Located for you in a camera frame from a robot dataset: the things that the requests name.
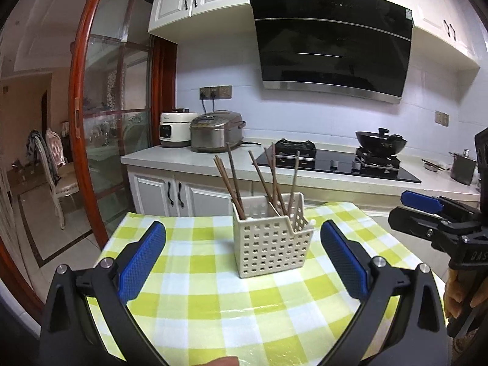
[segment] black range hood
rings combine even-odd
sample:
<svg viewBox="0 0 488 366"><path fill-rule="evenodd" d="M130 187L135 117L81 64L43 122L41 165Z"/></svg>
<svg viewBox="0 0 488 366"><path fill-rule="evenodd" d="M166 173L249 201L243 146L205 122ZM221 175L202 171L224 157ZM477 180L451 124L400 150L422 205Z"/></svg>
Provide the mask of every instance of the black range hood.
<svg viewBox="0 0 488 366"><path fill-rule="evenodd" d="M412 11L385 0L251 0L265 88L400 102Z"/></svg>

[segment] blue textured pad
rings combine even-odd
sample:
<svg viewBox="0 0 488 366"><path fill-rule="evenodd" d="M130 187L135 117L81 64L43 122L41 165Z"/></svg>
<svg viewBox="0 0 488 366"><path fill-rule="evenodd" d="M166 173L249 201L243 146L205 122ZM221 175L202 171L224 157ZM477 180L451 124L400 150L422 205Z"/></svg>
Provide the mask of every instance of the blue textured pad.
<svg viewBox="0 0 488 366"><path fill-rule="evenodd" d="M365 300L368 296L366 271L328 221L320 229L320 240L349 295L361 302Z"/></svg>
<svg viewBox="0 0 488 366"><path fill-rule="evenodd" d="M164 225L155 222L149 234L119 276L119 298L123 303L134 300L141 292L154 263L166 244Z"/></svg>
<svg viewBox="0 0 488 366"><path fill-rule="evenodd" d="M438 198L414 193L413 191L404 191L400 200L404 206L421 210L431 215L437 215L443 208Z"/></svg>

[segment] yellow and white tablecloth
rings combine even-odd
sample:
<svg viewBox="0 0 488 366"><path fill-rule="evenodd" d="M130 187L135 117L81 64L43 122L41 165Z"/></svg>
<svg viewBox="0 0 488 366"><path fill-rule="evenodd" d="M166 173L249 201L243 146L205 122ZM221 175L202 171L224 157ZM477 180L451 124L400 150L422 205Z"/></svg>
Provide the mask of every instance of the yellow and white tablecloth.
<svg viewBox="0 0 488 366"><path fill-rule="evenodd" d="M116 258L154 220L166 227L167 244L141 293L127 305L171 365L202 364L230 355L238 356L241 365L316 365L359 307L321 246L321 224L334 220L370 256L381 255L394 266L415 268L420 260L352 203L329 203L304 214L317 224L307 260L295 270L240 279L230 216L128 213L100 258ZM436 282L442 295L444 284L437 277ZM379 350L397 302L390 301L368 352ZM96 301L89 303L107 350L122 358Z"/></svg>

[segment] wok handle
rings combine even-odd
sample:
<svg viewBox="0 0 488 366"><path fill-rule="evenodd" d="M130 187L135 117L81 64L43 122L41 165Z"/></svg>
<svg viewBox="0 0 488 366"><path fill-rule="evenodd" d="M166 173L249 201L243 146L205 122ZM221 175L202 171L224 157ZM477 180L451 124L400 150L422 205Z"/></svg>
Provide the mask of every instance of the wok handle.
<svg viewBox="0 0 488 366"><path fill-rule="evenodd" d="M385 128L378 128L378 132L380 133L380 138L384 138L385 137L385 134L387 134L388 132L390 132L389 129L385 129Z"/></svg>

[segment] human hand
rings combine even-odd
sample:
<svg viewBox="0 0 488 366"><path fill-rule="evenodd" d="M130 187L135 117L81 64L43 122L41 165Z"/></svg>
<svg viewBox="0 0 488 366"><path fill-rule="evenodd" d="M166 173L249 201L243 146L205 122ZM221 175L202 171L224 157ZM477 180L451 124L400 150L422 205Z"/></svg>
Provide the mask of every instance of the human hand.
<svg viewBox="0 0 488 366"><path fill-rule="evenodd" d="M237 356L226 356L200 366L239 366L239 358Z"/></svg>
<svg viewBox="0 0 488 366"><path fill-rule="evenodd" d="M466 288L458 280L458 271L449 269L449 278L446 283L446 292L444 293L444 309L446 318L451 316L458 318L463 308L463 301L468 295ZM475 308L488 299L488 278L485 278L480 288L473 296L470 307Z"/></svg>

